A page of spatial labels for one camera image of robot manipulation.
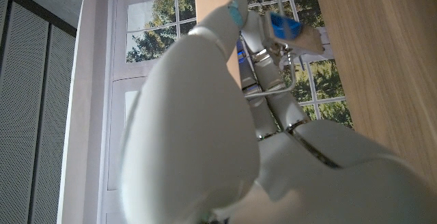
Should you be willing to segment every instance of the window frame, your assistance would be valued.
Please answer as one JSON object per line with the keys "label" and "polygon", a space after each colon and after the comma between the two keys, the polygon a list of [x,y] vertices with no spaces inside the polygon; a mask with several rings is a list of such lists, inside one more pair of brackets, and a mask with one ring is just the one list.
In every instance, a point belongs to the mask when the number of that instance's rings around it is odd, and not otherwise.
{"label": "window frame", "polygon": [[[296,3],[295,0],[281,0],[282,3],[286,3],[289,2],[291,7],[292,7],[292,11],[293,11],[293,17],[294,20],[299,21],[299,15],[298,15],[298,11],[296,8]],[[263,6],[263,5],[272,5],[278,3],[278,0],[272,0],[272,1],[264,1],[261,3],[252,3],[248,5],[248,8],[254,8],[256,6]],[[322,44],[323,47],[325,48],[325,52],[323,55],[301,55],[300,57],[297,57],[295,59],[293,59],[295,64],[300,65],[301,63],[303,64],[303,67],[305,68],[305,71],[308,71],[308,77],[309,77],[309,87],[311,88],[311,100],[310,101],[304,101],[304,102],[299,102],[299,104],[301,106],[305,106],[305,105],[313,105],[314,106],[314,111],[315,111],[315,116],[317,118],[317,120],[322,119],[322,116],[320,115],[320,109],[319,109],[319,104],[322,103],[327,103],[327,102],[337,102],[337,101],[346,101],[346,97],[345,96],[339,96],[339,97],[334,97],[334,98],[326,98],[326,99],[318,99],[317,98],[317,93],[316,93],[316,89],[315,89],[315,83],[314,83],[314,78],[313,78],[313,73],[311,71],[311,67],[310,67],[310,63],[312,62],[316,62],[316,61],[324,61],[324,60],[329,60],[329,59],[335,59],[334,55],[333,55],[333,50],[330,46],[330,42],[328,39],[328,34],[326,32],[326,28],[325,27],[316,27],[317,30],[319,30],[320,34],[321,34],[321,38],[322,38]]]}
{"label": "window frame", "polygon": [[[113,38],[113,81],[130,79],[136,77],[147,76],[152,70],[153,66],[159,59],[152,59],[147,61],[140,61],[134,63],[126,62],[126,42],[127,35],[131,32],[128,31],[128,6],[136,3],[143,3],[155,0],[116,0],[115,6],[115,36]],[[187,20],[179,21],[179,7],[178,0],[175,0],[175,13],[176,22],[169,23],[159,27],[152,27],[147,29],[138,30],[139,32],[150,31],[159,28],[170,27],[176,25],[176,36],[177,39],[180,37],[180,24],[187,23],[196,20],[196,18],[190,18]]]}

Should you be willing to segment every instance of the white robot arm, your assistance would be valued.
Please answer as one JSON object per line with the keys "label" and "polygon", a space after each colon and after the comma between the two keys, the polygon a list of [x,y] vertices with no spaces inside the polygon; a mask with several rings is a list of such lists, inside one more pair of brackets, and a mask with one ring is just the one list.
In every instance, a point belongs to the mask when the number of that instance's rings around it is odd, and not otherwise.
{"label": "white robot arm", "polygon": [[[244,97],[225,65],[240,31],[261,71],[269,61],[277,64],[276,50],[281,55],[323,51],[310,27],[284,27],[278,35],[276,19],[261,20],[248,13],[246,0],[231,0],[155,65],[135,99],[123,139],[126,220],[433,223],[437,197],[422,179],[353,130],[310,122],[290,92],[278,91],[276,74],[258,83],[249,80],[247,85],[259,87],[246,89]],[[254,112],[266,104],[266,95],[281,133],[254,125]]]}

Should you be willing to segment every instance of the perforated panel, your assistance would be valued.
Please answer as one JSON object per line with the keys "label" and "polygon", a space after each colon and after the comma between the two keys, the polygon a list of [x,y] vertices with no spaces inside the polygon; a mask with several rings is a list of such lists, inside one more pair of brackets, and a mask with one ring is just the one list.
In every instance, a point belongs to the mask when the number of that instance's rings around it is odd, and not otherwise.
{"label": "perforated panel", "polygon": [[3,26],[5,24],[6,10],[8,8],[8,0],[0,0],[0,41],[3,33]]}
{"label": "perforated panel", "polygon": [[74,37],[52,27],[42,108],[32,223],[56,223]]}
{"label": "perforated panel", "polygon": [[0,74],[0,223],[26,223],[48,22],[13,3]]}

